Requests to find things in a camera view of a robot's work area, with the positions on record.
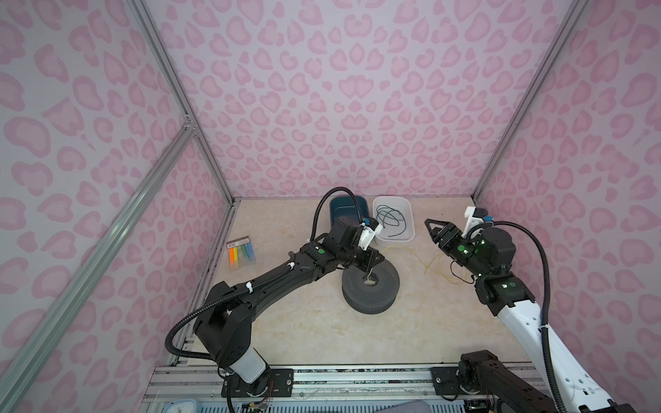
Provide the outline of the black perforated cable spool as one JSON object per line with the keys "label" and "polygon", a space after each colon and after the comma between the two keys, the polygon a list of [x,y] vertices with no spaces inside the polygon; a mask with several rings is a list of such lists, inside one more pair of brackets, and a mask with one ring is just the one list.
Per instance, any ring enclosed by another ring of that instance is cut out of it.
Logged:
{"label": "black perforated cable spool", "polygon": [[362,314],[375,315],[388,310],[396,301],[400,277],[389,261],[369,273],[351,267],[343,271],[342,293],[347,304]]}

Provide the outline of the dark teal plastic tray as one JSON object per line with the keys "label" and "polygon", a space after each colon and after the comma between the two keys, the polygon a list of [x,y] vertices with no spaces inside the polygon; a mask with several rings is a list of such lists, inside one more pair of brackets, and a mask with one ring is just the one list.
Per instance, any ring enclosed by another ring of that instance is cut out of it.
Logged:
{"label": "dark teal plastic tray", "polygon": [[[361,216],[363,218],[368,218],[370,214],[366,199],[357,195],[356,202]],[[337,196],[330,199],[330,227],[334,227],[335,223],[342,217],[351,220],[354,225],[361,225],[361,222],[363,222],[358,218],[356,206],[348,195]]]}

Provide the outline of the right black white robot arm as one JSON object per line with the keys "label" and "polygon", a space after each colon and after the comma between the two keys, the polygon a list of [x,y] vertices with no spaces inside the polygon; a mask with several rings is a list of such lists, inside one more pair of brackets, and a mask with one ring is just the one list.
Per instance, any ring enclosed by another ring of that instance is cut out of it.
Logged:
{"label": "right black white robot arm", "polygon": [[511,372],[488,350],[465,353],[456,370],[458,392],[485,392],[514,412],[631,412],[587,373],[554,332],[550,318],[550,269],[541,241],[531,236],[542,260],[544,296],[538,301],[511,270],[516,247],[508,228],[530,235],[509,221],[485,221],[463,232],[456,225],[428,219],[433,243],[467,269],[481,304],[518,341],[549,390],[545,394]]}

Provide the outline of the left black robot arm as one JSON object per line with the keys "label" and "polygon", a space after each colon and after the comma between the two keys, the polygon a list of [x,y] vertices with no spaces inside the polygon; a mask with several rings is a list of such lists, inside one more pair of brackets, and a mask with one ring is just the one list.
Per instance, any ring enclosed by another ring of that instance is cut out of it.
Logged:
{"label": "left black robot arm", "polygon": [[204,304],[174,324],[165,337],[165,349],[176,357],[212,361],[217,368],[245,385],[255,397],[275,390],[271,368],[251,345],[253,322],[275,302],[339,268],[364,273],[384,261],[372,247],[383,226],[377,219],[357,215],[340,218],[327,233],[311,235],[287,261],[243,284],[215,285]]}

